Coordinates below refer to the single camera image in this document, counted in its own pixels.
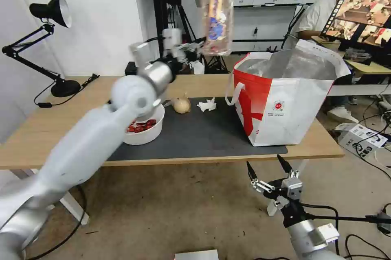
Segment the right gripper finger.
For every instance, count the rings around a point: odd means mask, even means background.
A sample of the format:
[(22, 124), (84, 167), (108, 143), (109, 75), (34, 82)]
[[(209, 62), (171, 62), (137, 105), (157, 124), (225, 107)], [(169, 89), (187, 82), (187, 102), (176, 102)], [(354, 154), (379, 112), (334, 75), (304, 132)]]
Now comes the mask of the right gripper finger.
[(281, 180), (299, 178), (299, 169), (293, 169), (290, 163), (286, 161), (281, 155), (277, 155), (277, 159), (286, 174), (286, 177), (282, 178)]
[(272, 193), (272, 185), (262, 180), (259, 180), (257, 178), (257, 175), (254, 169), (252, 168), (251, 164), (249, 163), (249, 161), (246, 162), (246, 166), (248, 170), (248, 176), (250, 178), (250, 183), (253, 189), (259, 193), (264, 193), (264, 192), (267, 192), (269, 194)]

